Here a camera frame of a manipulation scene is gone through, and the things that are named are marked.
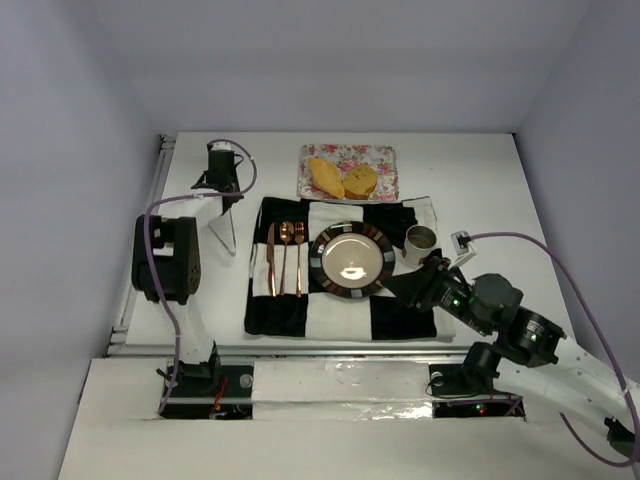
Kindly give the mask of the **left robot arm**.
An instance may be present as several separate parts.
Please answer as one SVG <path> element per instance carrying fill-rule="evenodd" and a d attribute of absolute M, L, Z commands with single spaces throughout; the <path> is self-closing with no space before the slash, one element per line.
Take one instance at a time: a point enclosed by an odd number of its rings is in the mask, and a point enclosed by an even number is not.
<path fill-rule="evenodd" d="M 228 142 L 209 147 L 207 168 L 182 194 L 152 203 L 136 219 L 131 282 L 174 332 L 173 363 L 163 402 L 180 388 L 212 391 L 219 384 L 216 343 L 207 333 L 196 300 L 202 266 L 199 237 L 208 224 L 243 198 L 237 166 L 242 156 Z"/>

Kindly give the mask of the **silver metal tongs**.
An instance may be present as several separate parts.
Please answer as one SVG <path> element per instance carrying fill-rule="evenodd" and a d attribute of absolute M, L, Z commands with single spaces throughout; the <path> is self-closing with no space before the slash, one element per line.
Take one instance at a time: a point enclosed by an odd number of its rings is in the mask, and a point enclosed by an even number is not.
<path fill-rule="evenodd" d="M 207 228 L 230 257 L 237 255 L 237 238 L 231 207 L 222 215 L 210 220 Z"/>

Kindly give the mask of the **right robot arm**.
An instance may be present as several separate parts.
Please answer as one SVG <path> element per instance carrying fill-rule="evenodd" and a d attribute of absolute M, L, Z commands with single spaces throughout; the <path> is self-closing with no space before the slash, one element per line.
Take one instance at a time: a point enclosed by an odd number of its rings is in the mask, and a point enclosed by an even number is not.
<path fill-rule="evenodd" d="M 460 368 L 468 382 L 501 385 L 606 429 L 623 465 L 639 460 L 639 391 L 615 359 L 602 362 L 551 320 L 522 306 L 523 293 L 503 276 L 467 281 L 446 259 L 382 283 L 406 306 L 439 308 L 478 334 L 495 339 L 470 348 Z"/>

